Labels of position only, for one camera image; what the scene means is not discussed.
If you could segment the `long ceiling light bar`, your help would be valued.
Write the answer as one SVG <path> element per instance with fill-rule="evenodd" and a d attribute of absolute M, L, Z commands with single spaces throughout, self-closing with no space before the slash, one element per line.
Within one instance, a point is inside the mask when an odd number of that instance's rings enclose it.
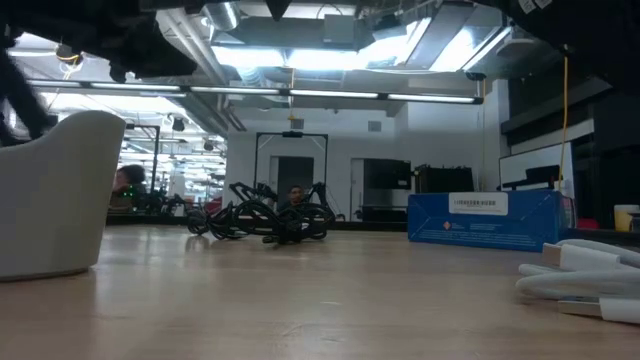
<path fill-rule="evenodd" d="M 441 94 L 407 94 L 385 92 L 358 92 L 340 90 L 311 90 L 290 88 L 249 88 L 229 86 L 188 86 L 188 85 L 164 85 L 147 83 L 110 83 L 87 82 L 68 80 L 42 80 L 28 79 L 27 83 L 38 89 L 64 89 L 86 91 L 129 91 L 152 94 L 222 94 L 222 95 L 248 95 L 248 96 L 284 96 L 284 97 L 312 97 L 312 98 L 336 98 L 357 99 L 395 102 L 419 102 L 419 103 L 444 103 L 461 105 L 480 105 L 484 103 L 483 97 L 450 96 Z"/>

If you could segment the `black gantry frame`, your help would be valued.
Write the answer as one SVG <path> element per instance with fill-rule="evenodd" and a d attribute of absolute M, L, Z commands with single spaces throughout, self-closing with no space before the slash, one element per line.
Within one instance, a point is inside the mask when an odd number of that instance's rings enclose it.
<path fill-rule="evenodd" d="M 301 131 L 258 132 L 255 137 L 253 183 L 268 185 L 279 201 L 293 186 L 308 191 L 327 182 L 329 136 Z"/>

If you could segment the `yellow cup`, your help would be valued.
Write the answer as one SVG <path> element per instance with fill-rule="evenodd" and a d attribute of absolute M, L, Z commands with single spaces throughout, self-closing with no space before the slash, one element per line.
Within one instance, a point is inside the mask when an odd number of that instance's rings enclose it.
<path fill-rule="evenodd" d="M 618 204 L 614 206 L 614 228 L 618 232 L 630 232 L 633 214 L 640 213 L 640 205 Z"/>

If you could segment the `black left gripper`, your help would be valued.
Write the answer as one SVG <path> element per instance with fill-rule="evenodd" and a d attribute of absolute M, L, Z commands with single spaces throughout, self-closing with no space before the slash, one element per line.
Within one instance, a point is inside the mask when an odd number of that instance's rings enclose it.
<path fill-rule="evenodd" d="M 188 14 L 199 13 L 208 3 L 220 0 L 139 0 L 141 12 L 182 9 Z M 286 13 L 292 0 L 264 0 L 273 20 L 279 21 Z"/>

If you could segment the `silver ventilation duct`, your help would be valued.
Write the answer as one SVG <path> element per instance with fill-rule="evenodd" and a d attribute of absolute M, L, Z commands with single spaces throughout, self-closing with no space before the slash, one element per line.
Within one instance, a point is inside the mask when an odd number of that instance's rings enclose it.
<path fill-rule="evenodd" d="M 235 2 L 207 3 L 201 13 L 217 31 L 227 32 L 235 29 L 241 22 L 241 13 Z"/>

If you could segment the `black equipment case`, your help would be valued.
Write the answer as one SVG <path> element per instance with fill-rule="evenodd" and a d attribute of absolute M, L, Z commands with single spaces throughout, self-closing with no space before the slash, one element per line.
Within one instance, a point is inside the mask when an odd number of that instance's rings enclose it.
<path fill-rule="evenodd" d="M 416 193 L 474 192 L 472 169 L 469 167 L 431 167 L 414 169 Z"/>

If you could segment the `blue cardboard box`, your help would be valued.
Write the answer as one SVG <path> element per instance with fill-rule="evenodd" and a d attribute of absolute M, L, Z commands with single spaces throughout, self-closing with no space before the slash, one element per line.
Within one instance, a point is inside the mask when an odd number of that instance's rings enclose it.
<path fill-rule="evenodd" d="M 574 201 L 555 190 L 413 194 L 411 242 L 540 252 L 575 227 Z"/>

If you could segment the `black monitor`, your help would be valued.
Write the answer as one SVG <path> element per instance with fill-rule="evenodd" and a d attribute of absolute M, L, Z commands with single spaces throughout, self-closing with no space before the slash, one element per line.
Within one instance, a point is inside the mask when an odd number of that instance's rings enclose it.
<path fill-rule="evenodd" d="M 410 190 L 411 163 L 393 159 L 365 159 L 364 187 L 383 190 Z"/>

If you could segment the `person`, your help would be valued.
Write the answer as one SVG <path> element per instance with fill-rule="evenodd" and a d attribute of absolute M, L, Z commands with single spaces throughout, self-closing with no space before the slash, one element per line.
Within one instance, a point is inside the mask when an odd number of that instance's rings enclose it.
<path fill-rule="evenodd" d="M 305 198 L 305 190 L 299 185 L 294 185 L 289 189 L 287 193 L 287 199 L 278 205 L 278 211 L 284 211 L 290 207 L 297 206 L 302 203 Z"/>
<path fill-rule="evenodd" d="M 141 165 L 119 168 L 112 185 L 110 209 L 128 211 L 137 208 L 146 194 L 145 181 L 146 172 Z"/>

